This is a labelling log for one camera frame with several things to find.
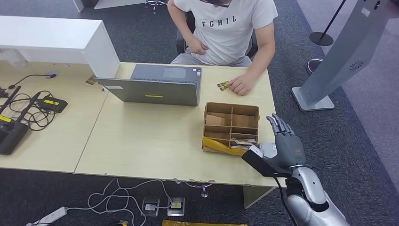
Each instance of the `white t-shirt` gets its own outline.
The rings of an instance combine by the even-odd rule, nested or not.
[[[209,65],[228,65],[243,57],[252,30],[270,24],[277,17],[273,0],[231,0],[228,8],[200,0],[174,1],[182,11],[194,14],[194,36],[209,49],[204,55],[193,55]]]

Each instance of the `robotic arm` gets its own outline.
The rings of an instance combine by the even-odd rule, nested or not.
[[[267,116],[275,135],[276,150],[260,144],[242,156],[265,177],[286,177],[289,213],[302,226],[349,226],[334,205],[316,173],[304,166],[301,139],[279,116]]]

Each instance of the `robot finger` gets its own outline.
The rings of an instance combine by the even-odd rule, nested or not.
[[[290,127],[288,124],[286,124],[286,126],[287,126],[287,131],[288,131],[288,133],[290,133],[290,134],[292,134],[292,135],[295,135],[294,130],[291,129],[291,127]]]
[[[266,116],[266,119],[270,122],[271,128],[273,129],[273,133],[274,135],[277,135],[278,133],[280,133],[280,129],[276,126],[276,122],[274,121],[274,119],[270,116]]]
[[[280,132],[282,133],[282,132],[286,131],[285,127],[283,127],[281,125],[281,118],[276,114],[271,114],[271,115],[276,119],[276,122],[277,122],[277,125],[279,126]]]
[[[280,120],[281,120],[281,126],[284,129],[283,132],[288,132],[288,126],[287,126],[286,122],[282,118],[280,118]]]

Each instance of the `desk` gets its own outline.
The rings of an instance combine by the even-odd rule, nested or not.
[[[129,79],[134,67],[134,63],[121,64],[116,78]],[[274,142],[266,120],[275,112],[267,72],[245,97],[216,86],[245,71],[202,66],[198,107],[125,103],[110,93],[75,172],[242,185],[249,207],[277,186],[274,179],[262,177],[240,157],[201,149],[206,102],[259,106],[259,141]]]
[[[24,69],[16,70],[8,62],[0,61],[0,87],[6,88],[26,75],[46,74],[50,70],[58,70],[58,76],[53,79],[27,78],[20,83],[22,88],[19,93],[26,93],[32,97],[38,91],[48,90],[56,98],[68,102],[68,106],[43,131],[28,131],[10,156],[0,155],[0,167],[75,171],[107,95],[107,92],[102,91],[102,86],[85,83],[93,74],[90,67],[29,62]],[[0,104],[4,101],[5,98],[0,98]],[[21,101],[15,103],[15,106],[21,110],[27,104],[28,102]],[[2,115],[9,118],[19,116],[8,108]]]

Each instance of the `person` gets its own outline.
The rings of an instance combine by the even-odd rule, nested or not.
[[[277,10],[273,0],[169,0],[168,10],[188,48],[171,64],[248,67],[227,85],[248,94],[274,56]],[[184,12],[191,11],[196,29],[191,33]],[[255,30],[258,52],[253,62],[246,50]]]

